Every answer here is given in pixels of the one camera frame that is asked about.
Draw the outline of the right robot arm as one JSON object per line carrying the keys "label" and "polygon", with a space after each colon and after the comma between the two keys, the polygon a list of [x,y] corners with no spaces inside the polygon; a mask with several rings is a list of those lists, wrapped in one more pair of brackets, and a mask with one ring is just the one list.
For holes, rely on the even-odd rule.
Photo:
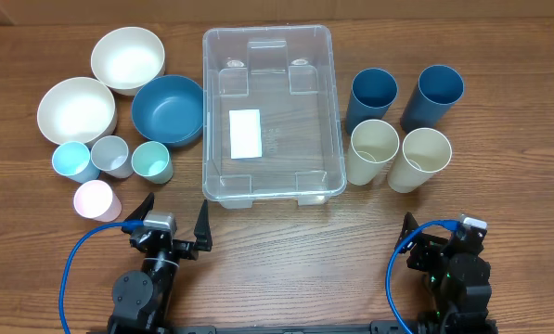
{"label": "right robot arm", "polygon": [[[456,220],[423,225],[406,213],[385,275],[387,302],[405,333],[498,332],[488,318],[491,265],[480,257],[486,233],[487,222],[464,213]],[[400,315],[391,293],[395,260],[406,252],[407,267],[424,274],[422,282],[434,303],[434,309],[420,313],[415,322]]]}

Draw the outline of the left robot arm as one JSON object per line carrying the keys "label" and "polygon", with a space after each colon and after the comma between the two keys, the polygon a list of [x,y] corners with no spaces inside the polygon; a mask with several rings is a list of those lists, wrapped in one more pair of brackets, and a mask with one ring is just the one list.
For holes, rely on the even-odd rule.
{"label": "left robot arm", "polygon": [[145,254],[140,269],[121,274],[112,288],[113,312],[108,333],[173,333],[166,319],[175,276],[182,260],[196,261],[213,247],[208,201],[204,200],[194,228],[193,241],[174,237],[175,216],[153,209],[154,194],[126,217],[136,226],[124,227],[130,246]]}

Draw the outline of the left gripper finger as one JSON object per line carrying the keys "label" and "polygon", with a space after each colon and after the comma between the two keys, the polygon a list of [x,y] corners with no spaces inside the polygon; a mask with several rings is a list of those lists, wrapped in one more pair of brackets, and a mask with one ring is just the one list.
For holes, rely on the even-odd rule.
{"label": "left gripper finger", "polygon": [[132,212],[130,213],[125,220],[126,221],[143,221],[147,214],[153,209],[154,207],[154,200],[155,196],[153,192],[150,192],[146,198],[142,201],[142,203]]}
{"label": "left gripper finger", "polygon": [[197,251],[211,251],[213,239],[210,228],[208,200],[202,202],[197,223],[194,228],[196,237],[195,248]]}

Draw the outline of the cream tall cup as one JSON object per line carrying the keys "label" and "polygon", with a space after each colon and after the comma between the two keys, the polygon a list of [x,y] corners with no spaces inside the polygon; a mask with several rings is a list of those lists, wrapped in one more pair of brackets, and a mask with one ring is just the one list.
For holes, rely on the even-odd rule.
{"label": "cream tall cup", "polygon": [[352,131],[347,155],[347,180],[356,186],[370,183],[392,161],[400,147],[396,130],[382,120],[366,120]]}
{"label": "cream tall cup", "polygon": [[452,156],[451,143],[444,134],[432,128],[413,130],[387,174],[388,185],[398,193],[409,193],[441,172]]}

